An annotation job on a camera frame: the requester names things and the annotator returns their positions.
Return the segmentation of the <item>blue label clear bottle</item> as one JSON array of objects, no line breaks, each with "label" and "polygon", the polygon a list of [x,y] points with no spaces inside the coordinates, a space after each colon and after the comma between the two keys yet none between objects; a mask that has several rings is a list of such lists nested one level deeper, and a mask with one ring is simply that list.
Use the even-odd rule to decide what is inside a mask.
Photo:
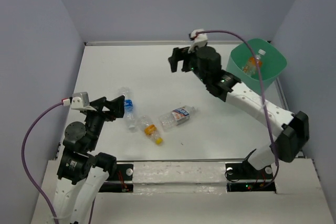
[{"label": "blue label clear bottle", "polygon": [[118,90],[120,95],[124,96],[124,120],[127,125],[127,129],[130,132],[136,131],[136,116],[134,114],[134,106],[132,100],[132,92],[127,87],[122,87]]}]

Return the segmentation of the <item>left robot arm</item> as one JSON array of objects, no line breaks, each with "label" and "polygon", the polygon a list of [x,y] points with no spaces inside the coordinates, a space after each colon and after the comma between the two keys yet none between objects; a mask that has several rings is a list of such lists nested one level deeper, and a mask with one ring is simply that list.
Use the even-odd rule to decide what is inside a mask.
[{"label": "left robot arm", "polygon": [[74,93],[62,105],[85,115],[83,122],[67,125],[62,142],[64,150],[57,171],[53,208],[55,222],[81,223],[102,184],[116,174],[116,157],[99,153],[91,155],[105,122],[124,116],[123,95],[108,100],[89,101],[87,92]]}]

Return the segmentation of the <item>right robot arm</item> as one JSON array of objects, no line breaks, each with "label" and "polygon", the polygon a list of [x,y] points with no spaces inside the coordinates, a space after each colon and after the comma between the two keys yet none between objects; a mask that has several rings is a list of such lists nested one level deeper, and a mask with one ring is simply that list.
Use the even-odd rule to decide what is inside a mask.
[{"label": "right robot arm", "polygon": [[221,56],[209,46],[191,51],[176,47],[168,58],[172,72],[182,61],[183,72],[193,72],[206,90],[223,102],[246,112],[271,130],[269,145],[252,150],[242,161],[235,174],[253,178],[275,161],[292,162],[309,140],[309,118],[300,111],[284,110],[246,86],[238,77],[222,69]]}]

